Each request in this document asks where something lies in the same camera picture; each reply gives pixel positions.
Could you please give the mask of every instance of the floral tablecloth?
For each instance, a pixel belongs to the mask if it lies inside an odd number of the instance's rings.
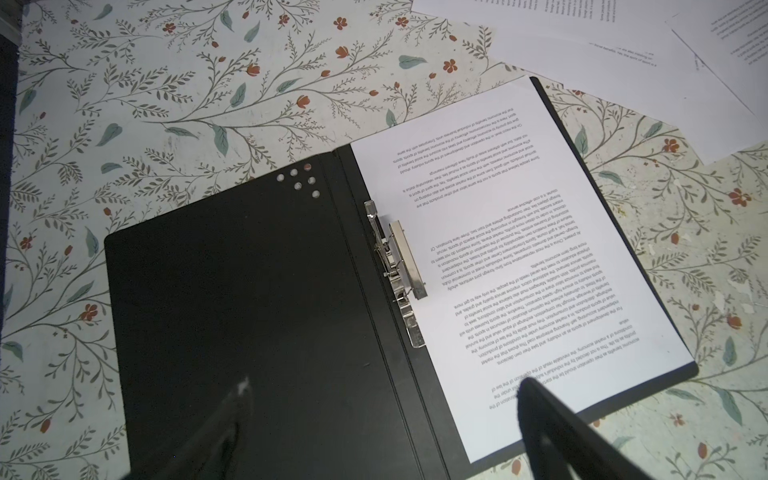
[[[110,232],[525,74],[409,0],[51,0],[24,30],[0,478],[129,469]],[[546,85],[701,370],[594,427],[655,478],[767,477],[768,143],[704,166],[675,127]],[[518,476],[524,455],[480,475]]]

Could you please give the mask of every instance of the red flower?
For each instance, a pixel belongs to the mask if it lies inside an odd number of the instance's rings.
[[[683,416],[681,414],[679,414],[679,413],[677,413],[676,415],[670,415],[670,419],[673,420],[672,423],[676,427],[681,427],[681,426],[685,425],[685,420],[683,420]]]
[[[751,202],[752,197],[749,194],[743,194],[740,188],[734,188],[731,193],[728,194],[730,202],[734,205],[741,205],[746,207],[746,202]]]
[[[664,138],[664,146],[661,148],[661,151],[676,153],[678,148],[680,148],[680,144],[677,143],[677,140],[674,138]]]
[[[298,100],[296,100],[296,105],[299,106],[299,108],[306,108],[306,106],[310,104],[310,98],[306,95],[301,95]]]
[[[456,60],[453,58],[451,58],[451,61],[444,61],[443,64],[444,65],[442,66],[442,69],[448,73],[458,70],[458,67],[456,66]]]
[[[94,317],[98,315],[98,306],[91,305],[90,303],[85,304],[85,311],[80,314],[80,320],[85,320],[86,322],[90,322],[94,319]]]
[[[741,318],[738,316],[726,316],[726,321],[728,322],[728,326],[734,330],[741,329]]]

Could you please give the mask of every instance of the green leaf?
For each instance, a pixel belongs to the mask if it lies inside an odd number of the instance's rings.
[[[243,37],[243,40],[247,41],[248,43],[251,43],[254,38],[256,38],[256,35],[259,34],[259,27],[261,26],[261,22],[257,23],[255,27],[251,28],[248,33],[245,34]]]
[[[88,227],[85,227],[85,229],[88,231],[85,234],[85,246],[88,247],[88,256],[92,257],[98,252],[98,238]]]
[[[584,129],[584,125],[581,125],[581,130],[578,131],[574,143],[582,156],[587,154],[589,147],[587,146],[587,131]]]
[[[277,85],[277,91],[280,92],[280,93],[283,93],[285,90],[288,90],[289,88],[291,88],[291,86],[293,86],[293,84],[295,84],[299,80],[301,80],[301,78],[294,78],[293,80],[286,80],[283,83]]]
[[[83,297],[83,295],[85,295],[86,293],[90,292],[91,291],[91,287],[94,285],[94,281],[95,280],[93,280],[90,283],[87,283],[87,284],[81,286],[80,288],[78,288],[78,291],[75,292],[74,295],[70,296],[67,299],[67,303],[72,303],[75,300],[77,300],[78,298]]]
[[[123,167],[122,165],[112,164],[110,162],[107,162],[106,164],[101,165],[101,172],[103,174],[106,174],[107,172],[113,171],[115,168],[122,168],[122,167]]]
[[[198,138],[197,135],[193,134],[192,132],[190,132],[186,128],[168,127],[168,128],[165,129],[165,131],[168,132],[169,134],[178,135],[179,137],[195,137],[195,138]]]
[[[106,17],[107,15],[112,13],[112,5],[109,5],[108,3],[104,6],[104,8],[101,10],[101,13],[98,14],[94,20],[101,20],[102,18]]]
[[[600,172],[598,174],[598,176],[603,177],[603,178],[607,178],[608,180],[612,180],[612,181],[616,182],[617,184],[619,184],[621,186],[624,186],[624,182],[621,181],[621,177],[616,175],[614,172],[610,172],[608,170],[603,170],[602,172]]]
[[[227,129],[219,127],[218,125],[211,125],[210,127],[213,128],[214,133],[216,134],[214,137],[216,148],[218,148],[221,154],[226,157],[227,152],[230,149],[230,142],[227,140]]]
[[[388,127],[397,125],[397,118],[395,118],[395,114],[391,110],[386,111],[386,124]]]
[[[664,126],[663,123],[660,121],[656,122],[655,124],[651,125],[647,132],[645,132],[645,135],[643,135],[644,138],[653,137],[655,134],[659,133],[659,130],[661,130],[661,127]]]
[[[123,133],[123,127],[118,124],[109,124],[106,130],[104,130],[104,134],[101,135],[101,140],[99,140],[96,146],[103,147],[107,144],[107,142],[117,137],[121,133]]]
[[[717,395],[720,396],[720,400],[723,401],[723,408],[725,409],[725,412],[730,416],[730,418],[734,419],[736,423],[742,425],[741,410],[739,410],[739,406],[736,404],[736,400],[733,399],[733,395],[731,395],[728,390],[718,388],[715,388],[715,390],[717,391]]]
[[[413,68],[418,64],[427,62],[424,58],[412,57],[410,55],[400,55],[397,60],[400,62],[400,68],[404,68],[405,70]]]
[[[13,296],[13,285],[11,285],[11,288],[8,289],[7,292],[5,292],[5,295],[2,296],[2,315],[5,316],[6,313],[8,313],[8,307],[11,306],[11,297]]]
[[[13,353],[14,355],[16,355],[16,358],[18,358],[22,362],[24,361],[24,349],[18,343],[16,343],[16,342],[5,342],[5,343],[2,344],[2,348],[4,350],[8,350],[10,353]]]
[[[677,398],[683,399],[683,400],[693,400],[694,402],[704,403],[702,399],[695,396],[693,393],[688,393],[685,390],[680,389],[667,389],[666,393],[668,395],[676,396]]]
[[[733,344],[733,337],[729,336],[728,340],[725,341],[725,352],[723,352],[723,361],[726,365],[732,366],[734,363],[736,363],[737,359],[736,355],[736,346]]]
[[[22,97],[22,104],[18,107],[18,113],[22,113],[25,108],[35,99],[38,92],[36,90],[27,90],[27,93]]]
[[[221,20],[221,23],[230,29],[230,31],[234,31],[232,29],[232,18],[230,17],[230,11],[224,10],[221,12],[221,15],[219,15],[219,20]]]
[[[626,445],[626,444],[627,444],[627,442],[629,442],[629,441],[630,441],[630,440],[632,440],[633,438],[634,438],[634,437],[619,437],[619,438],[615,439],[615,440],[614,440],[614,441],[611,443],[611,446],[613,446],[615,449],[619,450],[619,449],[621,449],[621,447],[623,447],[624,445]]]
[[[237,91],[235,91],[235,94],[232,95],[232,98],[230,99],[230,105],[233,107],[236,107],[237,105],[243,103],[243,100],[245,100],[245,84],[243,83],[241,86],[237,87]]]

